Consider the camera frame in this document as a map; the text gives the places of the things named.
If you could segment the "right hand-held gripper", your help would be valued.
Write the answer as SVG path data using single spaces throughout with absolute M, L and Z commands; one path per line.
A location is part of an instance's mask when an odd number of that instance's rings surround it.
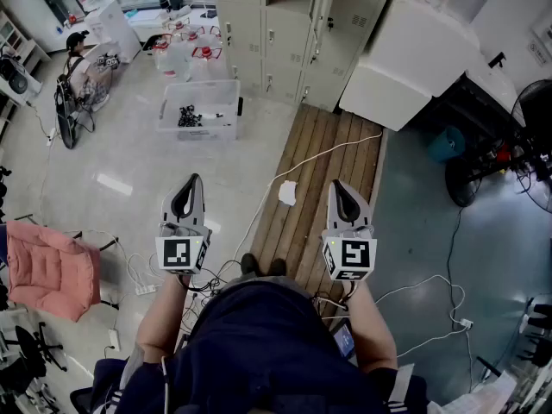
M 322 254 L 333 281 L 362 281 L 375 268 L 377 240 L 373 238 L 371 210 L 352 186 L 334 179 L 329 184 L 327 230 Z

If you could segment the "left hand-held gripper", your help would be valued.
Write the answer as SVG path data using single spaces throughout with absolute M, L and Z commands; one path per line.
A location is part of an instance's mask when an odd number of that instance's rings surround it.
M 204 186 L 197 173 L 168 192 L 161 206 L 161 222 L 160 235 L 155 238 L 160 270 L 199 274 L 210 245 L 211 230 L 203 226 Z

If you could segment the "beige metal locker cabinet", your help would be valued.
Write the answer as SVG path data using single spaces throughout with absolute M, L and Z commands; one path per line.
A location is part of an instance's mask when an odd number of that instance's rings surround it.
M 332 111 L 387 0 L 333 0 L 318 38 L 311 0 L 215 0 L 229 75 L 244 91 Z

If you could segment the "person's right forearm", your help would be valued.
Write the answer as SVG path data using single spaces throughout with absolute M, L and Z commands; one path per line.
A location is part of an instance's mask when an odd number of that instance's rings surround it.
M 348 315 L 357 365 L 364 373 L 398 369 L 396 344 L 366 282 L 356 282 L 348 299 Z

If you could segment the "person's left forearm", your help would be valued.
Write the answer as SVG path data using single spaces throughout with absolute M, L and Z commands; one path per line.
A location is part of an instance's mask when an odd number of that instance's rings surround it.
M 142 319 L 135 341 L 146 363 L 159 364 L 173 354 L 190 281 L 191 276 L 168 274 Z

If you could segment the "wooden plank platform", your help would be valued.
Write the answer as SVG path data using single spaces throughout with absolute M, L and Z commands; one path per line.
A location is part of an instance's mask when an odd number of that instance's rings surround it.
M 302 104 L 277 168 L 249 249 L 266 272 L 272 261 L 285 260 L 287 273 L 310 293 L 338 299 L 322 257 L 329 183 L 339 179 L 370 204 L 377 198 L 388 134 L 379 125 L 349 112 L 335 115 Z M 279 201 L 279 187 L 296 181 L 290 207 Z

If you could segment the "crumpled white paper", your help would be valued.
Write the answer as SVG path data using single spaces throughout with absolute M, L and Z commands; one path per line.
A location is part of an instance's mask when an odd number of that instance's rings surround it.
M 285 180 L 279 187 L 279 201 L 290 207 L 294 206 L 297 202 L 296 199 L 296 181 Z

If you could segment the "pile of black small parts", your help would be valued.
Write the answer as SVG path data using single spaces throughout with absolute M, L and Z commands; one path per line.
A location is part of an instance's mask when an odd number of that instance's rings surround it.
M 202 118 L 201 114 L 195 113 L 195 106 L 193 104 L 183 106 L 179 108 L 178 126 L 180 128 L 201 127 Z

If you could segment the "teal bucket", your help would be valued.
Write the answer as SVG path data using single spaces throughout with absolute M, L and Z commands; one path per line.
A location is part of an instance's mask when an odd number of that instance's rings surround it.
M 456 127 L 445 128 L 428 147 L 430 158 L 439 163 L 460 157 L 465 150 L 465 138 Z

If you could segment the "black phone with lit screen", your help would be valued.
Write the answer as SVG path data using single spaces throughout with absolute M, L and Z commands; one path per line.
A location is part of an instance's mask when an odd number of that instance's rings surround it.
M 348 319 L 342 319 L 331 331 L 342 357 L 350 360 L 354 356 L 354 339 Z

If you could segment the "pink cushioned chair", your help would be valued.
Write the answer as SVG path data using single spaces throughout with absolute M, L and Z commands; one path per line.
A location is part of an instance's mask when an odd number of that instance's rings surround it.
M 8 298 L 15 304 L 77 322 L 93 305 L 119 305 L 101 299 L 98 248 L 55 229 L 13 220 L 0 224 L 0 260 L 8 268 Z

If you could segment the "person's body in navy clothes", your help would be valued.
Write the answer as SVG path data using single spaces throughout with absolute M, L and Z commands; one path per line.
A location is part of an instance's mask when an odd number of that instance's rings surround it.
M 201 312 L 183 348 L 146 363 L 100 360 L 90 414 L 428 414 L 411 370 L 364 373 L 342 357 L 310 298 L 287 278 L 247 279 Z

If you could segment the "white low table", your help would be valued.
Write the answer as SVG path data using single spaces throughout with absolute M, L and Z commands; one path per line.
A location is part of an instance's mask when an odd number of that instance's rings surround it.
M 187 14 L 178 17 L 177 11 L 167 13 L 163 9 L 143 9 L 128 11 L 125 18 L 129 26 L 135 31 L 140 43 L 146 43 L 154 35 L 170 34 L 177 22 L 184 25 L 203 26 L 207 33 L 212 26 L 219 27 L 218 17 L 202 17 L 206 14 L 205 8 L 191 9 Z

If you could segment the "white water dispenser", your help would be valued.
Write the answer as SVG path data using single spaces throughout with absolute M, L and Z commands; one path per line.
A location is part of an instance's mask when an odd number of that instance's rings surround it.
M 85 23 L 100 44 L 116 44 L 119 57 L 131 63 L 141 51 L 141 43 L 116 0 L 107 0 L 85 17 Z

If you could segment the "black office chair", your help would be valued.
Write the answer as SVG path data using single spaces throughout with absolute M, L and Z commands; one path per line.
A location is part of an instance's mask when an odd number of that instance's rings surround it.
M 21 325 L 14 328 L 16 338 L 8 339 L 0 329 L 0 389 L 15 396 L 23 395 L 33 383 L 40 384 L 47 375 L 47 364 L 61 372 L 68 368 L 58 361 L 55 351 L 63 351 L 62 344 L 48 344 L 47 324 L 38 322 L 38 329 L 30 333 Z

